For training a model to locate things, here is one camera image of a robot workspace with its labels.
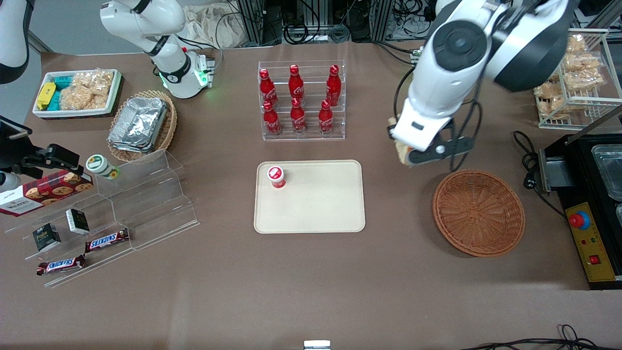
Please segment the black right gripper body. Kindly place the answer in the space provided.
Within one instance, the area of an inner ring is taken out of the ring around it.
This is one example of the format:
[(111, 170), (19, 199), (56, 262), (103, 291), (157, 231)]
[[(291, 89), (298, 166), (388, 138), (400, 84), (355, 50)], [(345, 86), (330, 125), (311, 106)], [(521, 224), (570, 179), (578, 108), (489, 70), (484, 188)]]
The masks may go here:
[(0, 119), (1, 170), (35, 179), (42, 178), (42, 169), (48, 168), (48, 164), (40, 153), (42, 148), (34, 146), (30, 140), (32, 129), (3, 116)]

